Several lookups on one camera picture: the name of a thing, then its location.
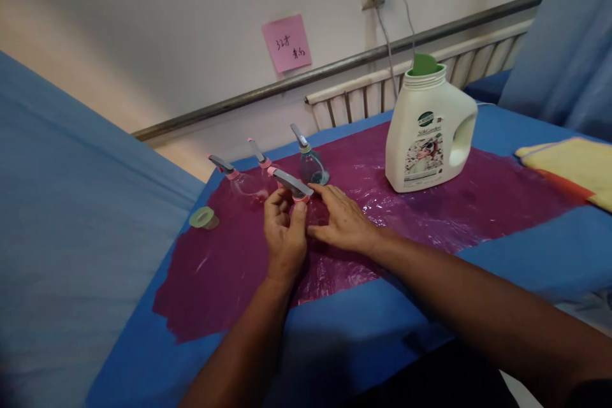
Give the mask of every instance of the yellow cloth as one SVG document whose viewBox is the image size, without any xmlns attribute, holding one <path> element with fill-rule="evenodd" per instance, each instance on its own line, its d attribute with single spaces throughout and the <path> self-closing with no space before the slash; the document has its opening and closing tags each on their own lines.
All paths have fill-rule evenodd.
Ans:
<svg viewBox="0 0 612 408">
<path fill-rule="evenodd" d="M 555 174 L 589 190 L 585 198 L 612 212 L 612 145 L 574 137 L 564 142 L 544 143 L 518 149 L 521 162 Z"/>
</svg>

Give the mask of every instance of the purple plastic sheet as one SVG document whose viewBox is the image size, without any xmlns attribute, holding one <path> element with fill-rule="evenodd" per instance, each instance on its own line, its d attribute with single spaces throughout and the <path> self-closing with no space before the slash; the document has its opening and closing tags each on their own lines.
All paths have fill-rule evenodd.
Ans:
<svg viewBox="0 0 612 408">
<path fill-rule="evenodd" d="M 330 183 L 354 199 L 377 225 L 415 241 L 454 254 L 580 205 L 512 158 L 477 149 L 472 149 L 463 172 L 450 182 L 397 194 L 384 176 L 388 129 L 389 123 L 384 123 L 317 151 L 329 168 Z M 297 174 L 298 162 L 299 154 L 276 161 L 291 174 Z M 258 169 L 249 173 L 260 177 Z M 178 238 L 153 305 L 155 313 L 167 317 L 166 326 L 177 342 L 227 330 L 246 308 L 268 266 L 263 211 L 234 206 L 227 180 L 208 205 L 219 216 L 218 227 L 212 231 L 189 228 Z M 383 273 L 359 254 L 309 240 L 307 262 L 291 305 L 324 298 Z"/>
</svg>

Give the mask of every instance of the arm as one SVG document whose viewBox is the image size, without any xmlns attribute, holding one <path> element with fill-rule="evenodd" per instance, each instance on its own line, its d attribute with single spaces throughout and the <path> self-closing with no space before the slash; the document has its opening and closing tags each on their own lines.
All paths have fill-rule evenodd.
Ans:
<svg viewBox="0 0 612 408">
<path fill-rule="evenodd" d="M 477 266 L 378 228 L 336 187 L 310 185 L 330 211 L 317 239 L 360 252 L 399 277 L 444 323 L 547 407 L 580 382 L 612 378 L 612 340 Z"/>
<path fill-rule="evenodd" d="M 268 391 L 289 296 L 306 255 L 306 204 L 289 208 L 291 193 L 276 190 L 265 203 L 270 247 L 268 275 L 249 306 L 191 383 L 180 408 L 259 406 Z"/>
</svg>

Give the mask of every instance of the pink sticky note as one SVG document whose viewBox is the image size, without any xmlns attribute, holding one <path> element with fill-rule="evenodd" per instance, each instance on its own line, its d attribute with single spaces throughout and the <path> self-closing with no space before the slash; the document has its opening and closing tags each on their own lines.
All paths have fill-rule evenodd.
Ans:
<svg viewBox="0 0 612 408">
<path fill-rule="evenodd" d="M 302 15 L 269 22 L 261 30 L 278 73 L 312 64 Z"/>
</svg>

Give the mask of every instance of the detergent bottle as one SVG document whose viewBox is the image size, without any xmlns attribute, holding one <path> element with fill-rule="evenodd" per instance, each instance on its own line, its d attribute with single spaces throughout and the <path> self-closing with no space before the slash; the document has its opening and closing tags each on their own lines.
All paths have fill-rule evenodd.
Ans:
<svg viewBox="0 0 612 408">
<path fill-rule="evenodd" d="M 273 177 L 268 174 L 269 167 L 278 166 L 274 164 L 269 157 L 265 156 L 264 153 L 259 149 L 257 143 L 249 137 L 249 145 L 251 146 L 251 150 L 253 151 L 253 155 L 257 158 L 259 162 L 259 167 L 261 169 L 261 181 L 264 183 L 264 187 L 270 194 L 274 192 L 277 188 L 282 188 L 282 185 L 278 183 Z"/>
<path fill-rule="evenodd" d="M 330 180 L 330 173 L 325 170 L 323 163 L 321 162 L 321 156 L 312 149 L 304 134 L 295 125 L 291 125 L 291 129 L 298 139 L 300 146 L 300 178 L 304 183 L 316 183 L 325 185 Z"/>
<path fill-rule="evenodd" d="M 270 193 L 263 184 L 250 175 L 238 172 L 234 166 L 219 156 L 208 155 L 208 159 L 225 173 L 229 187 L 236 203 L 242 208 L 255 209 L 262 207 Z"/>
<path fill-rule="evenodd" d="M 304 185 L 294 176 L 282 171 L 276 167 L 269 167 L 268 174 L 274 177 L 278 183 L 291 190 L 293 201 L 298 203 L 305 202 L 308 205 L 307 224 L 309 225 L 327 225 L 330 221 L 330 213 L 327 206 L 314 197 L 314 191 Z"/>
<path fill-rule="evenodd" d="M 385 175 L 398 193 L 453 179 L 470 153 L 476 102 L 446 81 L 445 65 L 431 60 L 429 71 L 404 75 L 387 135 Z"/>
</svg>

